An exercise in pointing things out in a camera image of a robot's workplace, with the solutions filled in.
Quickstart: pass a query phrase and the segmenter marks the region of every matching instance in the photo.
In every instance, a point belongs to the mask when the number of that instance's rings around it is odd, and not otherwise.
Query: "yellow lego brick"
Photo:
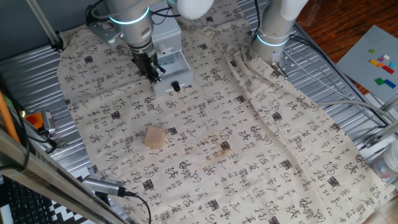
[[[374,66],[377,66],[379,64],[379,62],[377,62],[377,60],[372,59],[371,64]]]

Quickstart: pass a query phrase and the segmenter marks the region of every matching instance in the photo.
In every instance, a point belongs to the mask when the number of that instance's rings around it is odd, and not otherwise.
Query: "keyboard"
[[[7,177],[4,184],[15,224],[53,224],[51,200]]]

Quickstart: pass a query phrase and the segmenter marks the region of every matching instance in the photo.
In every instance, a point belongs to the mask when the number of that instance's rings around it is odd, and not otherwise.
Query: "blue light ring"
[[[289,39],[287,39],[285,42],[283,42],[283,43],[281,43],[281,44],[268,44],[267,42],[263,41],[263,40],[260,38],[260,36],[259,36],[258,34],[257,34],[257,38],[258,38],[263,44],[268,45],[268,46],[271,46],[271,47],[282,46],[282,45],[286,44],[287,41],[289,40]]]
[[[136,23],[136,22],[141,21],[143,18],[145,18],[145,17],[148,15],[148,13],[149,13],[149,7],[147,8],[146,12],[145,12],[140,18],[135,19],[135,20],[133,20],[133,21],[121,22],[121,21],[117,21],[116,19],[113,19],[112,17],[110,17],[110,19],[111,19],[113,22],[117,23],[117,24],[128,25],[128,24],[133,24],[133,23]]]

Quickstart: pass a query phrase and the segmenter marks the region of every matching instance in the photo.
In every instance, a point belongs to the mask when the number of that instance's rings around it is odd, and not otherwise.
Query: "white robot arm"
[[[111,19],[117,31],[106,32],[96,22],[88,24],[90,29],[107,43],[112,44],[117,36],[128,44],[133,62],[152,84],[159,83],[165,70],[157,61],[156,49],[152,43],[154,23],[149,6],[163,0],[103,0],[108,15],[91,15],[96,19]],[[197,19],[209,10],[213,0],[168,0],[170,6],[187,19]]]
[[[252,48],[269,65],[278,64],[287,39],[308,0],[271,0],[264,9]]]

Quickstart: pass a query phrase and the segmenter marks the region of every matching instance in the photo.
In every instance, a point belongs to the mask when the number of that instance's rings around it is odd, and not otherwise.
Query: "beige cloth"
[[[194,84],[154,98],[127,45],[64,34],[58,77],[99,175],[152,223],[361,223],[395,194],[334,121],[250,51],[236,2],[178,19]],[[162,150],[143,144],[167,130]],[[112,198],[137,223],[135,198]]]

